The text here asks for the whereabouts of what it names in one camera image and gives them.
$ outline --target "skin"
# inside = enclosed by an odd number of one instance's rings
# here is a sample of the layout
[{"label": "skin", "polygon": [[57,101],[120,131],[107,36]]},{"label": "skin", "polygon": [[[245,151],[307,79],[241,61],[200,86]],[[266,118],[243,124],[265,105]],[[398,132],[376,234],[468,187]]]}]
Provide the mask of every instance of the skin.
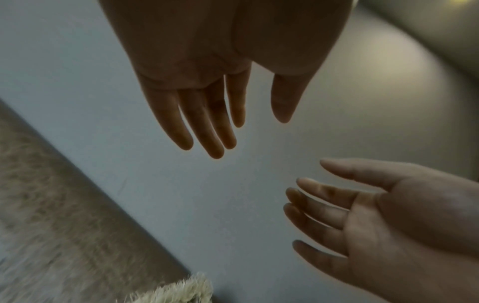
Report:
[{"label": "skin", "polygon": [[394,303],[478,302],[477,183],[404,163],[343,159],[321,165],[384,191],[298,179],[300,189],[321,201],[290,188],[287,217],[342,255],[295,241],[300,256],[320,271]]},{"label": "skin", "polygon": [[326,59],[352,0],[100,0],[153,114],[182,149],[213,158],[237,144],[251,63],[275,73],[271,106],[288,122]]}]

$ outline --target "wall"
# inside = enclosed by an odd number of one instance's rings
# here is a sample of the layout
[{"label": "wall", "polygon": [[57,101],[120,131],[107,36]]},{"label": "wall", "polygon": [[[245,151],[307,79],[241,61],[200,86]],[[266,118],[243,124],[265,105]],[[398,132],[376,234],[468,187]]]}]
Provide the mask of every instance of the wall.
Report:
[{"label": "wall", "polygon": [[479,91],[359,6],[288,125],[255,67],[238,147],[178,150],[144,101],[94,2],[0,4],[0,97],[217,294],[239,302],[375,302],[309,268],[282,213],[325,156],[412,161],[466,177],[479,168]]}]

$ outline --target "palm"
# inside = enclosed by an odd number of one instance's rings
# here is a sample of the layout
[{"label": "palm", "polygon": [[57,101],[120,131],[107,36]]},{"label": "palm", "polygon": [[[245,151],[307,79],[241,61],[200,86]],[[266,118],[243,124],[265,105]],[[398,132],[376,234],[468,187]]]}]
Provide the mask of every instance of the palm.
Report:
[{"label": "palm", "polygon": [[[364,166],[359,168],[360,163],[364,164],[360,160],[345,163],[328,161],[323,162],[323,166],[342,177],[371,183],[370,177],[365,180],[362,176],[364,172],[370,174],[373,171],[371,164],[378,162],[367,162],[368,169]],[[382,175],[377,180],[387,183],[391,179]],[[479,265],[475,261],[430,247],[390,223],[408,226],[407,222],[414,216],[413,210],[388,214],[383,211],[384,207],[399,207],[404,204],[401,201],[411,198],[409,195],[416,187],[408,185],[406,180],[409,178],[401,180],[391,183],[394,185],[389,193],[366,193],[300,179],[298,185],[305,192],[340,208],[315,201],[298,190],[288,189],[287,195],[292,204],[285,206],[287,216],[312,239],[348,258],[328,255],[302,242],[295,243],[296,251],[325,273],[392,302],[448,302],[451,297],[455,298],[455,302],[475,302],[478,294],[468,290],[470,283],[479,282]],[[419,196],[412,201],[415,203],[410,203],[409,207],[432,203],[422,201]],[[451,276],[460,278],[452,281],[448,279]]]},{"label": "palm", "polygon": [[165,132],[179,147],[192,147],[181,109],[206,151],[221,158],[223,146],[236,145],[225,86],[232,120],[241,127],[251,62],[263,65],[276,73],[273,112],[289,121],[346,23],[352,0],[100,3]]}]

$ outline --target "ceiling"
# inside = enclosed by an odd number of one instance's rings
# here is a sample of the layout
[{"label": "ceiling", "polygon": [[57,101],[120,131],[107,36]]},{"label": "ceiling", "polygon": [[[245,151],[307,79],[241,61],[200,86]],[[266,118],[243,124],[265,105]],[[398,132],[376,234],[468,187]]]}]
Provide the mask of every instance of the ceiling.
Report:
[{"label": "ceiling", "polygon": [[360,0],[479,80],[479,0]]}]

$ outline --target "speckled stone floor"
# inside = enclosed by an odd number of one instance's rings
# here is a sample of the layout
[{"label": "speckled stone floor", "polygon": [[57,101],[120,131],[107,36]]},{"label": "speckled stone floor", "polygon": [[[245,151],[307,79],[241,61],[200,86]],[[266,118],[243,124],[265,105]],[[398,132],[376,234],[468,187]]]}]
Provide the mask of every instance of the speckled stone floor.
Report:
[{"label": "speckled stone floor", "polygon": [[0,104],[0,302],[113,303],[188,272]]}]

